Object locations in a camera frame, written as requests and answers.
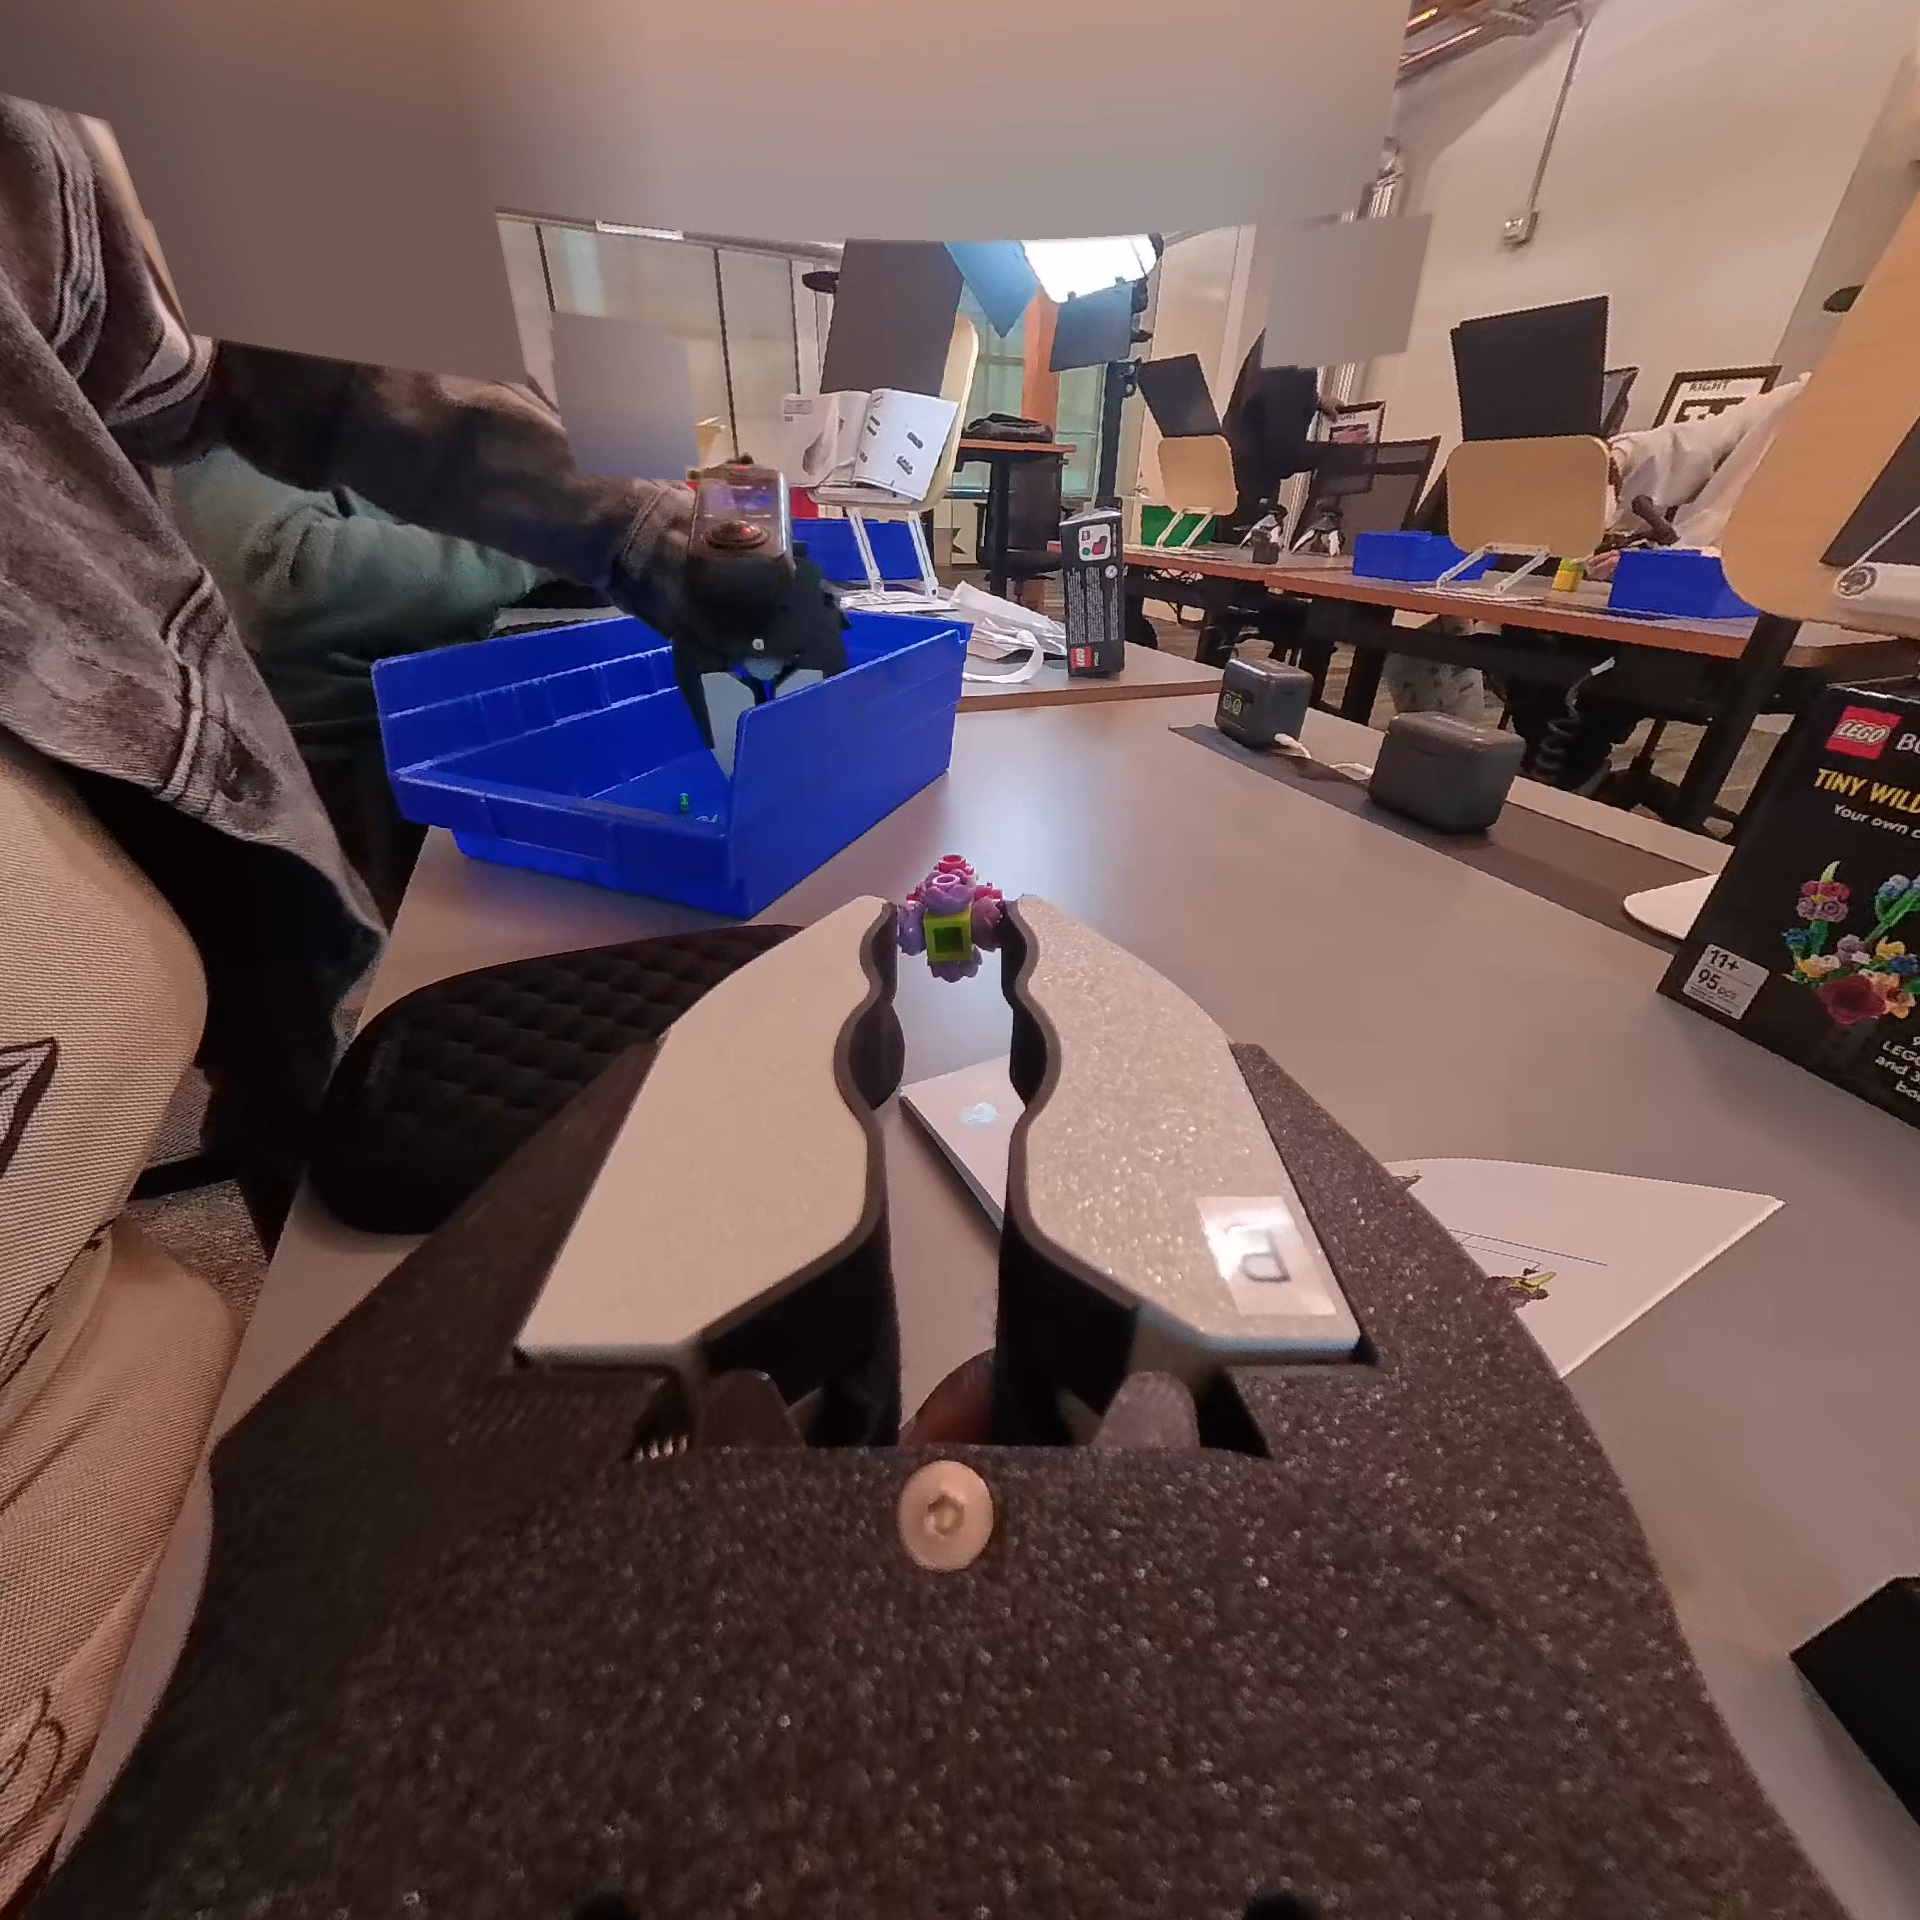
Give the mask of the small black carton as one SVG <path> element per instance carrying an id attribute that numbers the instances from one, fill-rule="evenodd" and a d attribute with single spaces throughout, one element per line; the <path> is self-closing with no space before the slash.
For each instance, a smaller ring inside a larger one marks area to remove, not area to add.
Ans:
<path id="1" fill-rule="evenodd" d="M 1070 682 L 1112 682 L 1125 667 L 1123 511 L 1062 516 L 1062 648 Z"/>

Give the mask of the white instruction booklet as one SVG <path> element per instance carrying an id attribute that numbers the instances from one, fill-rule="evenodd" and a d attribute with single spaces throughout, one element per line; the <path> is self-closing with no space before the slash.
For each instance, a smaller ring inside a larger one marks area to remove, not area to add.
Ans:
<path id="1" fill-rule="evenodd" d="M 904 1107 L 1001 1225 L 1022 1099 L 1005 1063 L 904 1091 Z M 1736 1249 L 1784 1202 L 1766 1194 L 1496 1160 L 1390 1164 L 1475 1260 L 1560 1377 Z"/>

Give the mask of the wooden-edged desk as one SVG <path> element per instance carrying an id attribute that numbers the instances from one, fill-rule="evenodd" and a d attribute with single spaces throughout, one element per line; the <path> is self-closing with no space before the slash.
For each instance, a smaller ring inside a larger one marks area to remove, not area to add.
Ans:
<path id="1" fill-rule="evenodd" d="M 1802 624 L 1777 615 L 1686 620 L 1624 615 L 1604 591 L 1461 592 L 1454 584 L 1390 584 L 1346 566 L 1258 566 L 1237 547 L 1125 551 L 1126 601 L 1204 615 L 1198 656 L 1224 665 L 1256 633 L 1312 678 L 1315 703 L 1366 726 L 1390 656 L 1469 665 L 1505 686 L 1569 688 L 1610 659 L 1611 699 L 1649 719 L 1698 727 L 1684 774 L 1657 778 L 1637 760 L 1606 793 L 1650 808 L 1672 828 L 1732 825 L 1722 802 L 1742 746 L 1765 715 L 1796 719 L 1830 683 L 1915 673 L 1915 640 Z"/>
<path id="2" fill-rule="evenodd" d="M 1070 682 L 1068 667 L 1046 665 L 1022 686 L 978 686 L 962 679 L 961 714 L 1005 714 L 1062 704 L 1114 704 L 1214 695 L 1217 667 L 1155 648 L 1125 642 L 1125 667 L 1115 679 Z"/>

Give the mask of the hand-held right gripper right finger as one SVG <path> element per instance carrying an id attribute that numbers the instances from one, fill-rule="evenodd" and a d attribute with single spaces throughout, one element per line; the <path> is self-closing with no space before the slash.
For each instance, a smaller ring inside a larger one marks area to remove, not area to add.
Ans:
<path id="1" fill-rule="evenodd" d="M 1009 911 L 1012 1375 L 1352 1362 L 1361 1323 L 1225 1032 L 1041 897 Z"/>

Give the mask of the beige-backed monitor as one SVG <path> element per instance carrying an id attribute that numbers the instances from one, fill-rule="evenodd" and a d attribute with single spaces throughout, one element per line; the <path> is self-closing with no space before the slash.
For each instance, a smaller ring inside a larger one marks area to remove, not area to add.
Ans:
<path id="1" fill-rule="evenodd" d="M 1849 633 L 1917 636 L 1905 608 L 1841 596 L 1826 551 L 1917 417 L 1917 206 L 1909 206 L 1730 514 L 1722 563 L 1761 614 Z"/>

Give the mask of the black flat object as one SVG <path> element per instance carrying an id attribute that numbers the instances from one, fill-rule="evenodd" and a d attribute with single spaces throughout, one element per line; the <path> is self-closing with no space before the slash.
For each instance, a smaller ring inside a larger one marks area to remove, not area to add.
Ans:
<path id="1" fill-rule="evenodd" d="M 1875 1590 L 1794 1649 L 1793 1666 L 1917 1818 L 1917 1577 Z"/>

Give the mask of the black office chair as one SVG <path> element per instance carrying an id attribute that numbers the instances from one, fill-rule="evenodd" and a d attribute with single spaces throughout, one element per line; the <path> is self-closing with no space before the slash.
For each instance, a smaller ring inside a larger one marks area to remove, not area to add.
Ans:
<path id="1" fill-rule="evenodd" d="M 1428 489 L 1442 441 L 1331 444 L 1312 482 L 1312 524 L 1346 553 L 1363 535 L 1406 534 Z"/>

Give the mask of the framed wall picture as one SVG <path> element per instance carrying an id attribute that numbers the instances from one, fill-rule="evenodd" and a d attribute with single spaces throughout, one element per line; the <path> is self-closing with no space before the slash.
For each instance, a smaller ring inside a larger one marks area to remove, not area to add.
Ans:
<path id="1" fill-rule="evenodd" d="M 1716 418 L 1737 406 L 1773 391 L 1778 367 L 1701 369 L 1674 374 L 1653 426 Z"/>

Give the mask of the black monitor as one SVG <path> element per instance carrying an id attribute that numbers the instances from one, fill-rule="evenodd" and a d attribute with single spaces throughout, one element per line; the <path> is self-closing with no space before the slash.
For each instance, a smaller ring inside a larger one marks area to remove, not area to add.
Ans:
<path id="1" fill-rule="evenodd" d="M 1046 370 L 1061 375 L 1075 369 L 1125 363 L 1137 346 L 1137 322 L 1146 312 L 1146 297 L 1146 279 L 1125 279 L 1056 305 Z"/>

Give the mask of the small purple toy brick flower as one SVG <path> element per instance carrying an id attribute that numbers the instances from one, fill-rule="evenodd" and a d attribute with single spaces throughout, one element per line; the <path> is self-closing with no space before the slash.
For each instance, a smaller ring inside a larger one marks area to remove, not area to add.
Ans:
<path id="1" fill-rule="evenodd" d="M 1001 944 L 1005 902 L 958 854 L 946 854 L 897 911 L 897 947 L 940 980 L 973 978 Z"/>

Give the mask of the blue plastic bin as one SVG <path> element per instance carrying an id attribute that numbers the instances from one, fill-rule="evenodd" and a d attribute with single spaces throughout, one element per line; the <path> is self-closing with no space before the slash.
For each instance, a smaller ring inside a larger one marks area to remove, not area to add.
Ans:
<path id="1" fill-rule="evenodd" d="M 946 774 L 966 649 L 956 623 L 853 614 L 849 671 L 748 712 L 734 753 L 704 746 L 636 617 L 387 659 L 373 692 L 408 822 L 746 922 Z"/>
<path id="2" fill-rule="evenodd" d="M 790 524 L 790 538 L 832 586 L 922 587 L 929 578 L 920 519 L 801 516 Z"/>
<path id="3" fill-rule="evenodd" d="M 1630 547 L 1613 568 L 1606 608 L 1621 617 L 1753 620 L 1761 615 L 1729 586 L 1722 556 L 1693 547 Z"/>
<path id="4" fill-rule="evenodd" d="M 1489 547 L 1475 551 L 1446 535 L 1417 531 L 1361 534 L 1352 542 L 1352 577 L 1392 586 L 1472 586 L 1498 563 Z"/>

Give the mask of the laptop on white stand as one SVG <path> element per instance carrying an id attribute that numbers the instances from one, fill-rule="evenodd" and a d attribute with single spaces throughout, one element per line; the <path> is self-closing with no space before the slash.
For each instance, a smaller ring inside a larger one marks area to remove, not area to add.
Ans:
<path id="1" fill-rule="evenodd" d="M 1586 558 L 1603 529 L 1610 449 L 1603 374 L 1611 299 L 1462 321 L 1450 344 L 1461 440 L 1446 458 L 1446 535 L 1520 577 Z"/>
<path id="2" fill-rule="evenodd" d="M 1158 433 L 1158 504 L 1165 508 L 1165 521 L 1147 547 L 1156 553 L 1186 551 L 1238 505 L 1232 449 L 1194 352 L 1140 361 L 1137 387 Z"/>

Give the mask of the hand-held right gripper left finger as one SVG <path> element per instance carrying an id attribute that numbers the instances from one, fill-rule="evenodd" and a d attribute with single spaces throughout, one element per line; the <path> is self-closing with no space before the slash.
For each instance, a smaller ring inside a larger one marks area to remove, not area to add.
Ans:
<path id="1" fill-rule="evenodd" d="M 668 1027 L 520 1326 L 528 1362 L 858 1375 L 897 1323 L 897 912 L 858 897 Z"/>

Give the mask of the white bag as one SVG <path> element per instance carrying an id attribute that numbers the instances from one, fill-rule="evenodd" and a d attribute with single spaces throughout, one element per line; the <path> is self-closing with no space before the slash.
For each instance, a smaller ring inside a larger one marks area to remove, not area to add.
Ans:
<path id="1" fill-rule="evenodd" d="M 956 587 L 860 587 L 838 592 L 846 614 L 899 617 L 940 617 L 966 628 L 964 682 L 978 686 L 1022 686 L 1043 667 L 1068 667 L 1066 624 L 1043 611 L 984 592 L 971 584 Z"/>

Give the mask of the small grey device box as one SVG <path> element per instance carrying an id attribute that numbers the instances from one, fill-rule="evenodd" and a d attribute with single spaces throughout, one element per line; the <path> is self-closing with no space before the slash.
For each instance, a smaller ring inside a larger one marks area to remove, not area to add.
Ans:
<path id="1" fill-rule="evenodd" d="M 1292 753 L 1302 746 L 1312 699 L 1308 671 L 1274 659 L 1232 659 L 1220 675 L 1214 727 L 1258 753 Z"/>

